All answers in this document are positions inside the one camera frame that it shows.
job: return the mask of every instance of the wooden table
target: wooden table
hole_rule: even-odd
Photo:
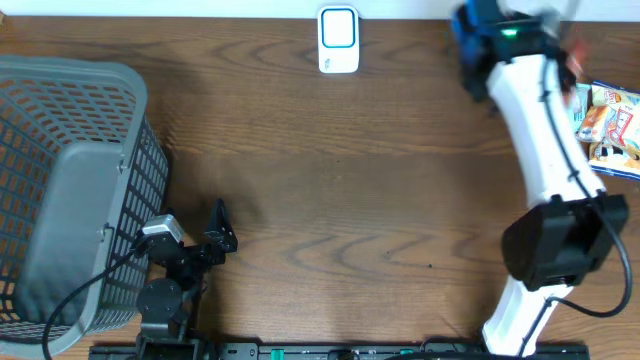
[[[640,25],[580,28],[587,72],[639,87]],[[240,239],[209,278],[199,326],[213,338],[420,342],[473,337],[492,314],[501,234],[525,192],[501,116],[459,85],[447,23],[362,21],[360,70],[337,76],[318,71],[311,20],[7,18],[0,36],[3,54],[142,74],[173,157],[169,205],[198,239],[222,197]],[[638,187],[604,180],[627,195],[638,275]],[[610,308],[621,285],[612,253],[570,298]],[[60,358],[138,331],[89,336]],[[613,319],[559,308],[542,338],[637,359],[638,296]]]

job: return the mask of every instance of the white device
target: white device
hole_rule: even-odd
[[[584,199],[585,195],[574,179],[555,139],[544,103],[540,100],[540,78],[546,61],[544,55],[521,56],[507,64],[496,64],[489,76],[489,93],[504,115],[513,145],[524,175],[529,208],[548,203],[551,196],[564,201]],[[580,171],[580,180],[591,196],[605,187],[587,162],[576,141],[562,101],[558,80],[558,65],[550,60],[547,67],[549,105],[556,128],[571,163]],[[523,339],[533,326],[538,313],[551,296],[564,298],[573,288],[566,285],[544,286],[528,291],[521,281],[509,276],[500,303],[493,316],[484,324],[482,335],[492,354],[516,356]],[[536,349],[536,339],[551,316],[553,303],[529,339],[523,356]]]
[[[360,62],[358,11],[325,6],[318,12],[318,67],[327,74],[352,73]]]

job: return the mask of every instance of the snack bag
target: snack bag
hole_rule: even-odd
[[[635,107],[640,103],[640,96],[624,90],[614,89],[598,84],[591,86],[593,106],[610,106],[618,110],[620,106]]]
[[[587,109],[589,108],[589,91],[591,85],[576,84],[576,88],[572,91],[568,98],[567,115],[569,116],[569,123],[573,132],[580,130],[580,126],[587,116]]]
[[[638,126],[639,120],[635,114],[635,109],[628,105],[621,105],[616,113],[615,121],[609,122],[607,126],[607,139],[617,146],[631,147],[631,150],[638,149]]]
[[[613,144],[591,144],[589,165],[602,174],[640,181],[640,157]]]
[[[587,112],[576,137],[580,141],[601,142],[609,124],[615,121],[616,116],[617,111],[609,106],[593,106]]]

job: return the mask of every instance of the basket mesh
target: basket mesh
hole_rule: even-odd
[[[0,341],[10,343],[38,343],[42,336],[42,316],[35,321],[21,318],[14,290],[47,182],[64,147],[77,142],[123,146],[128,135],[137,138],[105,266],[121,258],[142,224],[158,214],[168,176],[167,160],[148,121],[142,119],[139,128],[131,127],[136,95],[126,82],[100,82],[104,79],[94,76],[66,78],[63,72],[47,75],[52,74],[61,79],[0,74]],[[146,280],[147,267],[146,257],[133,259],[103,282],[89,332],[122,326],[136,314],[136,295]],[[51,339],[69,328],[54,326]]]
[[[142,225],[160,211],[168,175],[167,161],[149,123],[144,119],[138,138],[131,179],[122,206],[111,266],[125,255]],[[118,268],[105,281],[100,309],[89,332],[102,332],[126,324],[137,313],[138,290],[146,280],[148,259],[133,259]],[[131,307],[122,311],[120,305]]]

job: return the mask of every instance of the black cable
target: black cable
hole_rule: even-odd
[[[586,186],[584,186],[584,184],[582,183],[582,180],[580,180],[580,177],[579,177],[580,172],[573,166],[573,163],[571,163],[569,154],[567,153],[567,150],[564,147],[564,144],[562,143],[562,140],[560,138],[560,133],[558,132],[558,128],[556,126],[555,120],[553,118],[553,113],[551,111],[551,105],[549,104],[550,92],[547,89],[547,70],[549,68],[550,58],[551,58],[551,54],[547,54],[544,65],[542,67],[542,101],[544,103],[545,112],[547,113],[547,118],[549,120],[549,124],[551,125],[551,130],[553,131],[553,135],[556,139],[556,142],[558,143],[558,147],[560,148],[562,157],[564,158],[567,164],[567,168],[569,168],[569,178],[575,180],[576,184],[578,184],[578,187],[584,193],[585,198],[589,201],[589,204],[593,208],[596,215],[600,218],[600,221],[602,222],[605,230],[611,237],[611,240],[613,241],[613,243],[616,246],[616,249],[618,250],[618,254],[620,255],[620,261],[622,262],[625,284],[624,284],[624,293],[622,295],[622,298],[620,299],[620,303],[618,303],[618,305],[615,308],[609,311],[590,310],[572,301],[569,301],[567,299],[558,298],[554,296],[547,298],[544,302],[544,306],[542,307],[542,309],[540,309],[540,312],[538,313],[538,316],[536,317],[533,325],[527,332],[527,335],[522,339],[522,345],[520,346],[520,351],[518,352],[518,356],[520,357],[524,353],[524,350],[527,344],[529,343],[529,340],[531,339],[531,337],[533,336],[533,333],[535,332],[536,328],[540,324],[540,321],[542,321],[542,318],[544,317],[544,314],[546,313],[547,309],[551,307],[551,304],[554,301],[559,304],[566,305],[582,314],[585,314],[591,317],[608,318],[608,317],[616,316],[620,312],[622,312],[622,310],[624,310],[624,308],[629,304],[629,301],[631,300],[631,294],[633,291],[633,271],[631,270],[631,262],[629,261],[629,255],[627,253],[627,249],[624,246],[622,239],[620,239],[620,237],[618,236],[616,230],[613,228],[609,220],[605,217],[604,213],[600,209],[600,205],[596,203],[593,196],[591,196]]]
[[[436,360],[436,359],[473,359],[473,360],[514,360],[513,356],[494,355],[481,352],[419,352],[411,354],[396,355],[385,360]]]
[[[51,333],[53,322],[55,321],[56,317],[60,315],[64,307],[67,306],[67,304],[71,302],[73,298],[78,296],[78,294],[80,294],[82,291],[87,289],[89,286],[105,278],[107,275],[114,272],[120,266],[124,265],[127,262],[127,260],[129,260],[134,254],[135,254],[135,249],[134,248],[130,249],[126,255],[124,255],[122,258],[116,261],[113,265],[111,265],[110,267],[105,269],[103,272],[93,277],[91,280],[82,284],[82,286],[80,286],[79,288],[75,289],[71,294],[69,294],[69,296],[67,296],[64,300],[62,300],[62,302],[58,305],[58,307],[56,307],[56,309],[53,311],[51,316],[49,316],[49,320],[47,320],[47,324],[44,327],[44,332],[42,333],[42,352],[44,353],[44,358],[46,360],[51,360],[51,353],[49,352],[49,333]]]
[[[431,337],[428,337],[422,342],[422,344],[420,344],[420,352],[425,352],[426,346],[428,344],[431,344],[431,343],[434,343],[434,342],[449,343],[456,352],[459,352],[458,348],[456,347],[456,344],[454,344],[450,340],[451,340],[451,338],[447,338],[446,336],[431,336]]]

